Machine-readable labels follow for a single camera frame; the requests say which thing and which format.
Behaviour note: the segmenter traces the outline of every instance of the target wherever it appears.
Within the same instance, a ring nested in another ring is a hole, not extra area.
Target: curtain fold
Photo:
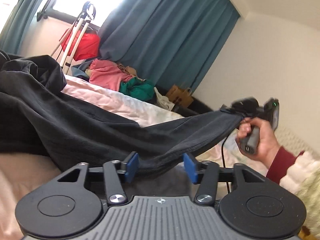
[[[98,32],[100,54],[165,89],[194,91],[238,18],[229,0],[124,0]]]
[[[18,54],[31,20],[42,0],[19,0],[0,34],[0,49]]]

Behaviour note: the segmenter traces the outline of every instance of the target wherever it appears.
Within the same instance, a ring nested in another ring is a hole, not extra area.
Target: metal screw
[[[112,203],[122,203],[123,201],[126,200],[126,197],[121,195],[121,194],[115,194],[115,195],[112,195],[109,200],[112,202]]]
[[[197,197],[197,201],[199,201],[200,203],[208,203],[212,201],[212,197],[210,195],[199,195]]]

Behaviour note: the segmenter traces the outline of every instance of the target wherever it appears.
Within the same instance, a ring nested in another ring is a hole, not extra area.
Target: maroon cuff
[[[296,158],[297,157],[293,156],[290,152],[281,147],[277,152],[266,177],[279,184],[280,180],[287,174],[287,169],[296,161]]]

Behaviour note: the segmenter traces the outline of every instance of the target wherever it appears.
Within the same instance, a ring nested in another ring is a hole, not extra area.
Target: wrist
[[[268,154],[266,154],[265,159],[263,160],[263,164],[269,169],[271,164],[273,163],[273,160],[275,159],[279,149],[280,149],[280,145],[276,144],[274,145],[269,151]]]

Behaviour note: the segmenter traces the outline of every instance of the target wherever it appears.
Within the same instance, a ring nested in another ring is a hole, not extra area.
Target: red garment
[[[266,177],[279,184],[280,180],[287,174],[287,169],[295,163],[296,159],[297,157],[293,156],[290,152],[281,147],[277,152]]]
[[[119,91],[120,82],[128,82],[133,77],[123,73],[116,63],[109,60],[92,61],[89,82],[103,88]]]
[[[72,32],[69,34],[68,37],[64,39],[61,46],[63,51],[66,50],[67,44],[71,38]],[[68,56],[71,55],[71,52],[76,44],[76,41],[80,35],[80,30],[77,32],[75,39],[73,40],[71,47],[68,52]],[[84,33],[82,36],[82,39],[78,45],[78,48],[76,50],[75,55],[73,56],[73,59],[75,61],[81,60],[81,59],[87,59],[92,57],[97,57],[99,52],[99,43],[100,43],[100,37],[97,35],[97,33]]]

